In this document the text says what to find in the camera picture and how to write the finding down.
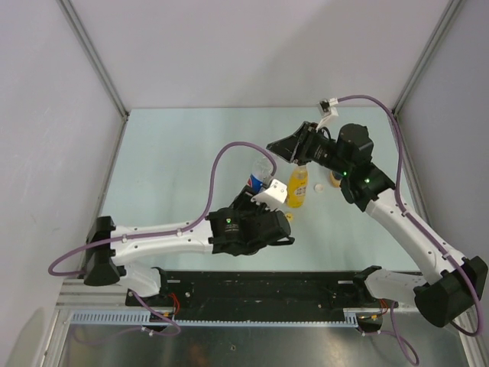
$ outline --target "orange wire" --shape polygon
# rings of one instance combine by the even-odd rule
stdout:
[[[169,295],[173,298],[173,308],[175,308],[176,304],[176,310],[173,315],[177,315],[180,312],[180,302],[178,301],[175,293],[170,293]]]
[[[385,300],[381,300],[381,307],[382,307],[382,314],[385,315],[387,312],[389,312],[389,305]]]

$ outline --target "clear plastic bottle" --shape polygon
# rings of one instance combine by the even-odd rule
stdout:
[[[262,158],[257,159],[251,168],[251,175],[250,178],[248,178],[248,186],[250,186],[256,193],[259,193],[263,185],[268,184],[268,181],[272,177],[273,170],[274,166],[267,157],[263,156]]]
[[[287,185],[287,205],[291,208],[299,208],[306,199],[308,174],[307,166],[297,166],[290,175]]]

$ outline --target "plastic bottle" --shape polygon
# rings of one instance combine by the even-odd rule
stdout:
[[[254,192],[259,193],[263,184],[268,184],[268,181],[272,177],[273,170],[274,166],[267,157],[263,156],[262,158],[257,159],[251,168],[251,175],[250,178],[248,178],[248,186],[251,187]]]
[[[287,185],[287,205],[291,208],[298,208],[304,204],[307,188],[307,167],[297,166],[290,175]]]
[[[329,180],[331,181],[331,185],[333,185],[333,187],[339,187],[339,185],[342,183],[342,178],[343,176],[341,174],[334,171],[329,171]]]

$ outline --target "small white cap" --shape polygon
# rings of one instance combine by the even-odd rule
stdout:
[[[321,185],[320,183],[317,183],[314,185],[314,191],[317,193],[321,193],[324,190],[324,185]]]

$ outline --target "metal floor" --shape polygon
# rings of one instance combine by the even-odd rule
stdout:
[[[415,347],[421,366],[468,366],[460,339],[449,326],[430,326],[417,313],[397,314],[402,335]],[[127,326],[71,326],[80,339],[103,339]],[[383,329],[391,330],[390,321]],[[352,328],[186,327],[174,338],[133,332],[101,346],[68,339],[62,367],[358,367],[410,366],[397,341],[366,336]]]

